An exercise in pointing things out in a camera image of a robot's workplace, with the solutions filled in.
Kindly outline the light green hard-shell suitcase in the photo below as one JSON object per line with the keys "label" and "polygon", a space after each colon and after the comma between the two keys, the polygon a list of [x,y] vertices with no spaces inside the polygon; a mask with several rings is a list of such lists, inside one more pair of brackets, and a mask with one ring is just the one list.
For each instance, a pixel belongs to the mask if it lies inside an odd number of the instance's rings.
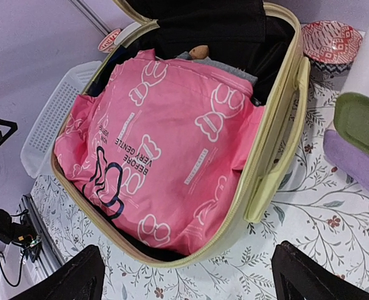
{"label": "light green hard-shell suitcase", "polygon": [[[241,226],[259,222],[289,168],[305,122],[310,74],[310,63],[302,53],[300,22],[288,9],[264,1],[117,1],[117,6],[141,24],[116,47],[127,49],[125,61],[143,50],[152,49],[157,58],[167,60],[208,45],[211,59],[258,77],[251,102],[263,107],[264,113],[233,201],[210,241],[187,256],[142,245],[117,229],[66,179],[54,142],[55,176],[108,239],[148,266],[182,268],[222,253],[237,241]],[[89,96],[87,89],[111,53],[78,96]]]}

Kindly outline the pink printed garment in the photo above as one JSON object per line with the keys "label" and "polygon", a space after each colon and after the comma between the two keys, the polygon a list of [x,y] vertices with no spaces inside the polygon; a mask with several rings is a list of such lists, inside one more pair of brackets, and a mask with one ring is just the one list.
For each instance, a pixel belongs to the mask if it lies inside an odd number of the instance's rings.
{"label": "pink printed garment", "polygon": [[142,245],[184,256],[223,223],[264,108],[216,67],[143,50],[78,96],[54,154],[81,194]]}

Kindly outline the white plastic mesh basket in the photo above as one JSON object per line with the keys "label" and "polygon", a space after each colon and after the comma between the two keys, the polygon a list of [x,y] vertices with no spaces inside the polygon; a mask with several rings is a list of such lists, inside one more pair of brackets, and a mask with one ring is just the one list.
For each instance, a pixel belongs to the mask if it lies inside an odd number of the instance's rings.
{"label": "white plastic mesh basket", "polygon": [[52,145],[77,95],[84,90],[100,65],[100,61],[91,61],[71,68],[47,100],[20,153],[22,165],[31,178],[53,175]]}

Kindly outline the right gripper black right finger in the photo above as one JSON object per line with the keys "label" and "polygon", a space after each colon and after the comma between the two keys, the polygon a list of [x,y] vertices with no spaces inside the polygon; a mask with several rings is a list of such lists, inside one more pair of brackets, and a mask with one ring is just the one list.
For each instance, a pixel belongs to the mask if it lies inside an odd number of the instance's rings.
{"label": "right gripper black right finger", "polygon": [[276,245],[271,263],[277,299],[369,299],[288,241]]}

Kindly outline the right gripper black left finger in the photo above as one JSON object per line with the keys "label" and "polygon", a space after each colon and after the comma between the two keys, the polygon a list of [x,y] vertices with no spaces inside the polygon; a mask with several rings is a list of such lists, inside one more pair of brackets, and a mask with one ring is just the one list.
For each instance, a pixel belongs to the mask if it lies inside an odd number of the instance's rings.
{"label": "right gripper black left finger", "polygon": [[102,299],[105,265],[95,245],[85,247],[47,279],[14,296],[18,300]]}

